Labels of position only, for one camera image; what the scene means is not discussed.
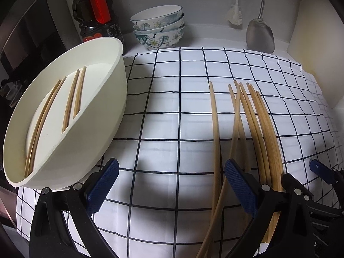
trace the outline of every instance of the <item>brush bristles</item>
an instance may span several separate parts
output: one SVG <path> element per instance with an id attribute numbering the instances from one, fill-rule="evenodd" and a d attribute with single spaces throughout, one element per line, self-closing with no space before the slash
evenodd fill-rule
<path id="1" fill-rule="evenodd" d="M 243 23 L 241 11 L 239 6 L 233 5 L 231 9 L 226 14 L 227 20 L 233 25 L 239 26 Z"/>

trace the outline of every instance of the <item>bamboo chopstick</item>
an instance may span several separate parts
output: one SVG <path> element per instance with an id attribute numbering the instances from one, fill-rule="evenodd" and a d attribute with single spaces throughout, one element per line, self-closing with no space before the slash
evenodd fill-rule
<path id="1" fill-rule="evenodd" d="M 84 66 L 82 71 L 81 71 L 78 89 L 76 90 L 75 105 L 74 105 L 74 116 L 73 116 L 73 118 L 76 117 L 76 115 L 80 111 L 81 93 L 82 93 L 82 90 L 83 90 L 85 72 L 86 72 L 86 66 Z"/>
<path id="2" fill-rule="evenodd" d="M 248 88 L 252 95 L 253 103 L 256 106 L 258 118 L 259 118 L 260 124 L 262 126 L 262 130 L 263 130 L 263 134 L 264 134 L 264 140 L 265 140 L 266 149 L 267 149 L 267 156 L 268 156 L 269 164 L 270 164 L 272 188 L 275 191 L 282 191 L 282 184 L 281 184 L 281 175 L 283 173 L 282 158 L 281 158 L 281 153 L 280 153 L 276 135 L 275 135 L 275 130 L 273 128 L 268 111 L 263 103 L 262 98 L 260 97 L 259 92 L 256 93 L 252 85 L 248 84 Z M 272 219 L 269 224 L 269 234 L 268 234 L 267 243 L 271 241 L 272 235 L 275 231 L 275 228 L 278 222 L 278 218 L 279 218 L 279 213 L 275 212 L 272 215 Z"/>
<path id="3" fill-rule="evenodd" d="M 230 97 L 232 98 L 233 108 L 235 109 L 236 99 L 233 92 L 233 88 L 230 84 L 228 85 L 228 88 L 229 88 Z M 251 170 L 251 168 L 247 160 L 246 135 L 245 135 L 243 121 L 241 120 L 241 115 L 239 116 L 239 137 L 240 137 L 240 143 L 241 143 L 241 149 L 242 149 L 241 156 L 243 157 L 243 162 L 244 162 L 242 164 L 242 168 L 244 168 L 244 171 L 247 173 Z M 245 211 L 244 211 L 244 220 L 245 220 L 245 228 L 246 228 L 249 223 L 249 215 Z"/>
<path id="4" fill-rule="evenodd" d="M 43 109 L 41 111 L 40 116 L 38 117 L 35 129 L 33 131 L 32 137 L 31 137 L 28 155 L 26 156 L 25 177 L 27 177 L 29 174 L 32 173 L 33 163 L 34 163 L 36 151 L 37 151 L 38 140 L 39 140 L 39 137 L 41 135 L 45 119 L 48 115 L 48 112 L 51 108 L 51 105 L 54 102 L 54 99 L 55 99 L 58 91 L 60 90 L 60 88 L 61 88 L 61 86 L 65 80 L 66 80 L 66 77 L 63 80 L 59 79 L 58 82 L 55 84 L 53 90 L 50 92 L 50 95 L 49 95 L 47 101 L 45 102 L 45 104 L 43 106 Z"/>
<path id="5" fill-rule="evenodd" d="M 240 94 L 241 94 L 241 91 L 239 90 L 239 92 L 237 92 L 237 98 L 236 98 L 233 135 L 232 135 L 232 142 L 230 144 L 229 158 L 233 157 L 233 155 L 236 151 L 236 146 L 237 146 L 237 141 L 238 141 L 239 116 L 240 116 Z M 227 181 L 226 177 L 224 177 L 222 189 L 220 192 L 220 197 L 218 199 L 214 215 L 210 220 L 210 225 L 209 225 L 207 234 L 205 235 L 205 238 L 203 240 L 203 243 L 201 245 L 200 250 L 197 253 L 196 258 L 203 258 L 207 252 L 207 249 L 208 249 L 209 243 L 211 242 L 212 234 L 213 234 L 213 231 L 215 228 L 215 223 L 218 220 L 218 218 L 220 217 L 220 214 L 221 214 L 222 209 L 223 209 L 223 202 L 224 202 L 224 199 L 226 196 L 227 188 L 228 188 L 228 181 Z"/>
<path id="6" fill-rule="evenodd" d="M 255 142 L 253 142 L 255 150 L 256 150 L 256 155 L 257 155 L 257 162 L 258 162 L 258 168 L 259 168 L 259 176 L 260 176 L 260 184 L 266 184 L 266 183 L 271 183 L 270 181 L 270 170 L 269 170 L 269 163 L 268 163 L 268 158 L 267 158 L 267 153 L 266 153 L 266 148 L 265 148 L 265 143 L 263 141 L 263 136 L 262 133 L 260 131 L 260 127 L 256 118 L 256 114 L 253 110 L 252 104 L 250 99 L 248 98 L 248 95 L 246 93 L 246 90 L 243 86 L 243 84 L 240 82 L 240 88 L 244 94 L 244 99 L 245 99 L 245 105 L 246 105 L 246 109 L 245 109 L 245 114 L 246 117 L 249 116 L 250 119 L 250 123 L 251 123 L 251 127 L 253 130 L 253 134 L 256 136 L 256 138 L 254 138 Z M 269 238 L 269 229 L 267 230 L 267 232 L 264 235 L 264 238 L 262 240 L 262 242 L 266 242 Z"/>
<path id="7" fill-rule="evenodd" d="M 237 90 L 240 90 L 239 84 L 236 81 L 234 81 L 234 83 L 235 83 Z M 258 169 L 259 169 L 258 171 L 259 171 L 260 182 L 266 183 L 264 160 L 263 160 L 263 155 L 262 155 L 261 148 L 260 148 L 258 133 L 256 131 L 256 127 L 253 123 L 253 117 L 251 116 L 251 112 L 250 112 L 250 109 L 248 107 L 248 104 L 250 103 L 250 101 L 247 102 L 245 100 L 245 97 L 242 96 L 241 97 L 241 103 L 242 103 L 244 111 L 245 111 L 248 126 L 250 128 L 250 132 L 251 132 L 251 136 L 252 136 L 253 145 L 255 147 L 255 151 L 256 151 L 256 155 L 257 155 L 257 164 L 258 164 Z"/>
<path id="8" fill-rule="evenodd" d="M 69 92 L 68 100 L 67 100 L 67 105 L 66 105 L 66 110 L 65 110 L 65 115 L 63 119 L 63 124 L 62 124 L 62 133 L 66 130 L 66 128 L 69 125 L 69 117 L 71 115 L 71 108 L 72 108 L 72 102 L 73 102 L 73 97 L 74 97 L 74 92 L 75 92 L 75 86 L 76 82 L 78 81 L 80 70 L 78 69 L 75 73 L 75 77 L 71 86 L 71 90 Z"/>
<path id="9" fill-rule="evenodd" d="M 244 98 L 245 98 L 245 100 L 247 102 L 247 105 L 248 105 L 248 108 L 249 108 L 249 112 L 250 112 L 252 120 L 253 120 L 253 124 L 254 124 L 254 126 L 256 128 L 256 131 L 257 131 L 260 151 L 261 151 L 261 154 L 262 154 L 262 157 L 263 157 L 264 172 L 265 172 L 265 179 L 266 179 L 265 183 L 271 185 L 271 176 L 270 176 L 270 169 L 269 169 L 269 159 L 268 159 L 268 155 L 267 155 L 267 152 L 266 152 L 265 143 L 264 143 L 264 140 L 263 140 L 263 135 L 262 135 L 262 133 L 260 131 L 259 123 L 258 123 L 258 120 L 256 118 L 256 114 L 255 114 L 255 112 L 253 110 L 251 101 L 248 98 L 248 95 L 247 95 L 246 90 L 245 90 L 245 88 L 244 88 L 242 83 L 240 83 L 240 88 L 243 91 Z"/>
<path id="10" fill-rule="evenodd" d="M 213 136 L 214 136 L 214 182 L 213 182 L 213 199 L 212 199 L 212 212 L 211 217 L 213 217 L 216 204 L 220 195 L 220 168 L 221 168 L 221 161 L 220 161 L 220 134 L 218 129 L 218 117 L 217 117 L 217 108 L 216 108 L 216 100 L 214 94 L 213 83 L 209 82 L 209 89 L 210 89 L 210 102 L 212 107 L 212 120 L 213 120 Z M 209 249 L 205 257 L 211 255 L 211 248 L 212 243 L 209 245 Z"/>

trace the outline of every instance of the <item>floral bowl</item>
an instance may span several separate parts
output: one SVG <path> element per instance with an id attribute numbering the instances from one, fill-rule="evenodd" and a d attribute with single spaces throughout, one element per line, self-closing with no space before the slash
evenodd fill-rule
<path id="1" fill-rule="evenodd" d="M 170 25 L 178 21 L 182 15 L 183 7 L 164 5 L 138 12 L 130 18 L 130 21 L 134 25 L 134 30 L 145 31 Z"/>
<path id="2" fill-rule="evenodd" d="M 178 43 L 184 34 L 185 25 L 168 32 L 153 33 L 147 35 L 135 34 L 135 37 L 144 47 L 149 50 L 166 48 Z"/>
<path id="3" fill-rule="evenodd" d="M 134 34 L 136 34 L 136 35 L 148 35 L 148 34 L 153 34 L 153 33 L 168 32 L 171 30 L 178 29 L 182 26 L 184 26 L 184 14 L 182 15 L 182 17 L 178 21 L 176 21 L 170 25 L 167 25 L 164 27 L 154 28 L 151 30 L 145 30 L 145 31 L 134 30 Z"/>

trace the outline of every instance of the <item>soy sauce bottle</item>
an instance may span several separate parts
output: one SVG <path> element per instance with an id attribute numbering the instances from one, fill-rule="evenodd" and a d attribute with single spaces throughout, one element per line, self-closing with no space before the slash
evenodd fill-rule
<path id="1" fill-rule="evenodd" d="M 84 42 L 99 37 L 115 37 L 123 44 L 123 54 L 126 53 L 112 0 L 73 0 L 73 17 L 79 22 Z"/>

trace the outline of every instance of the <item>metal screw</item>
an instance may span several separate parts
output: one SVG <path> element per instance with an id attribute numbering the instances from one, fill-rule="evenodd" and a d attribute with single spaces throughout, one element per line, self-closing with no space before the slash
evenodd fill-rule
<path id="1" fill-rule="evenodd" d="M 267 185 L 267 184 L 263 184 L 262 186 L 261 186 L 261 188 L 264 190 L 264 191 L 270 191 L 270 186 L 269 185 Z"/>
<path id="2" fill-rule="evenodd" d="M 295 188 L 294 192 L 295 192 L 296 195 L 301 195 L 302 194 L 301 190 L 298 189 L 298 188 Z"/>
<path id="3" fill-rule="evenodd" d="M 49 190 L 50 190 L 49 187 L 43 188 L 43 189 L 42 189 L 42 194 L 43 194 L 43 195 L 47 194 L 47 193 L 49 192 Z"/>
<path id="4" fill-rule="evenodd" d="M 74 189 L 75 191 L 80 190 L 82 187 L 83 187 L 83 184 L 80 183 L 80 182 L 78 182 L 78 183 L 76 183 L 76 184 L 73 185 L 73 189 Z"/>

